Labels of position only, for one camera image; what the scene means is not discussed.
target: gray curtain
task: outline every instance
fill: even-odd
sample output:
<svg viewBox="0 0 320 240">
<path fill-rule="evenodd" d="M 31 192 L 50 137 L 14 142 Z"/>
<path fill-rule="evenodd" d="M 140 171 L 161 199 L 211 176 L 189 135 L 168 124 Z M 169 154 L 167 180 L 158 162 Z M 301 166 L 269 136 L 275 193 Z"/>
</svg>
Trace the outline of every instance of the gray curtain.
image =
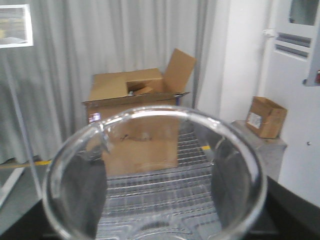
<svg viewBox="0 0 320 240">
<path fill-rule="evenodd" d="M 30 4 L 34 46 L 0 49 L 0 163 L 25 150 L 1 52 L 6 51 L 34 155 L 52 158 L 86 124 L 92 76 L 166 69 L 174 48 L 198 59 L 186 91 L 206 65 L 213 0 L 0 0 Z M 189 94 L 183 105 L 194 106 Z"/>
</svg>

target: cardboard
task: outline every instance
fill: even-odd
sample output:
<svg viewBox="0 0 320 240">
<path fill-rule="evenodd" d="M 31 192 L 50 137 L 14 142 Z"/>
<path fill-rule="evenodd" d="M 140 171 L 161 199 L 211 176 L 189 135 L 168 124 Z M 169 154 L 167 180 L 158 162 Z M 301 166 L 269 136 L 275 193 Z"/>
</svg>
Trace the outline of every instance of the cardboard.
<svg viewBox="0 0 320 240">
<path fill-rule="evenodd" d="M 187 94 L 184 90 L 195 62 L 194 57 L 175 49 L 164 75 L 157 68 L 95 75 L 88 101 L 83 102 L 88 123 L 107 119 L 130 108 L 176 105 L 179 98 Z M 140 173 L 178 165 L 179 123 L 176 119 L 160 119 L 157 122 L 131 122 L 129 127 L 121 123 L 116 132 L 122 136 L 114 139 L 108 133 L 112 149 L 102 154 L 107 175 Z"/>
<path fill-rule="evenodd" d="M 115 106 L 119 113 L 135 105 L 163 104 L 159 101 L 176 100 L 171 101 L 175 105 L 187 94 L 184 90 L 195 63 L 194 57 L 175 49 L 163 76 L 157 68 L 94 75 L 88 101 L 83 102 L 88 123 L 112 116 Z"/>
<path fill-rule="evenodd" d="M 108 176 L 174 168 L 178 165 L 179 120 L 145 117 L 120 122 L 107 132 L 108 152 L 104 151 Z"/>
<path fill-rule="evenodd" d="M 133 92 L 133 95 L 141 95 L 141 94 L 151 94 L 154 93 L 155 90 L 150 87 L 150 86 L 145 86 L 144 88 L 141 88 L 139 90 L 136 90 L 135 92 Z"/>
<path fill-rule="evenodd" d="M 286 115 L 284 107 L 266 97 L 254 96 L 245 125 L 260 138 L 275 139 Z"/>
</svg>

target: wire rack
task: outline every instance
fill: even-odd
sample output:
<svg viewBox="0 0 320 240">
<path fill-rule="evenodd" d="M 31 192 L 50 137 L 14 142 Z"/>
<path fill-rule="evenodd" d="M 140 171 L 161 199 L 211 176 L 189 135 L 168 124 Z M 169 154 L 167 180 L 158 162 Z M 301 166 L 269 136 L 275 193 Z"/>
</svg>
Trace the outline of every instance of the wire rack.
<svg viewBox="0 0 320 240">
<path fill-rule="evenodd" d="M 179 135 L 177 156 L 175 168 L 107 179 L 97 240 L 204 240 L 221 230 L 212 166 L 193 132 Z"/>
</svg>

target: open cardboard box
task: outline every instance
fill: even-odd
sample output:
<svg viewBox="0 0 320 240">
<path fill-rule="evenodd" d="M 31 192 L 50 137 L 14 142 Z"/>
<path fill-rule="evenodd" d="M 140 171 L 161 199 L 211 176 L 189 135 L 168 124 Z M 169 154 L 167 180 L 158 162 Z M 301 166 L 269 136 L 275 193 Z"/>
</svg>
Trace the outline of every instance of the open cardboard box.
<svg viewBox="0 0 320 240">
<path fill-rule="evenodd" d="M 287 109 L 266 97 L 254 96 L 245 124 L 257 136 L 275 139 L 284 124 Z"/>
<path fill-rule="evenodd" d="M 195 63 L 194 57 L 175 49 L 164 75 L 160 73 L 158 68 L 95 75 L 89 99 L 83 102 L 86 106 L 88 122 L 107 119 L 134 107 L 176 105 L 179 98 L 187 94 L 184 92 L 185 87 Z M 175 119 L 167 119 L 158 124 L 170 125 L 172 132 L 175 133 L 174 137 L 171 136 L 168 140 L 168 138 L 151 136 L 150 139 L 154 141 L 135 142 L 134 139 L 139 139 L 139 134 L 144 130 L 142 125 L 137 122 L 131 128 L 123 128 L 128 131 L 123 133 L 124 136 L 128 135 L 130 139 L 114 144 L 114 146 L 119 146 L 121 150 L 114 149 L 112 158 L 108 157 L 107 153 L 102 154 L 109 176 L 147 172 L 178 165 L 179 124 Z M 143 149 L 148 149 L 147 155 L 146 152 L 143 153 Z M 125 156 L 122 157 L 121 152 L 124 151 L 130 153 L 129 160 Z"/>
</svg>

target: white wall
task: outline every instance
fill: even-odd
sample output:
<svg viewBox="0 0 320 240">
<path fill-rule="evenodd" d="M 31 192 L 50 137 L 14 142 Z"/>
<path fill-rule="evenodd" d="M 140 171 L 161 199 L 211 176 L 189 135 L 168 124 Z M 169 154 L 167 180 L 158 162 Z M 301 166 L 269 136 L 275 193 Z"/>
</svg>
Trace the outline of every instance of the white wall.
<svg viewBox="0 0 320 240">
<path fill-rule="evenodd" d="M 197 108 L 222 120 L 244 120 L 257 94 L 269 0 L 218 0 L 208 65 Z"/>
<path fill-rule="evenodd" d="M 274 50 L 274 39 L 267 44 L 270 51 L 265 61 L 264 96 L 288 110 L 280 135 L 288 147 L 284 152 L 279 183 L 320 207 L 320 87 L 302 84 L 308 77 L 312 55 L 319 54 L 315 43 L 320 41 L 320 14 L 316 26 L 292 25 L 290 29 L 286 20 L 291 2 L 280 0 L 278 3 L 274 8 L 276 14 L 273 14 L 276 21 L 270 27 L 277 32 L 296 31 L 292 34 L 312 38 L 308 49 L 311 56 L 307 59 Z"/>
</svg>

